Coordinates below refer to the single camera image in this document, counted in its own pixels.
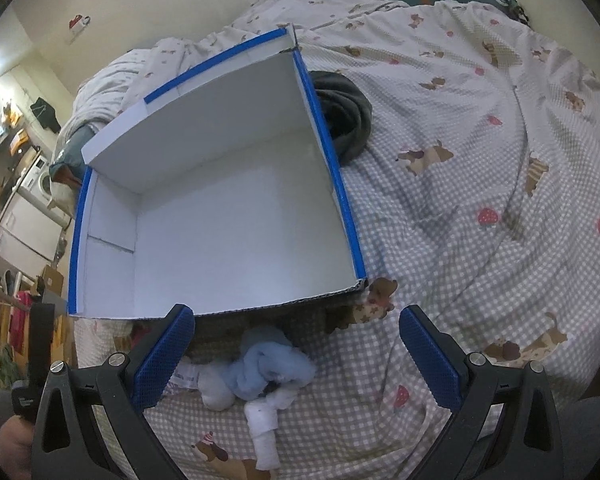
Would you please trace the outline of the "person's left hand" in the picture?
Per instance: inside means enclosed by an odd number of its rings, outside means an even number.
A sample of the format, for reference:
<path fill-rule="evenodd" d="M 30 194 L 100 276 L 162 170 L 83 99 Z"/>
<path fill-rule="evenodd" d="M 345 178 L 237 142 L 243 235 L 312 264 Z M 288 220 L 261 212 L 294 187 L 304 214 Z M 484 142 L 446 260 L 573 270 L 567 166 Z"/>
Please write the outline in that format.
<path fill-rule="evenodd" d="M 9 479 L 31 479 L 34 426 L 14 415 L 0 430 L 0 466 Z"/>

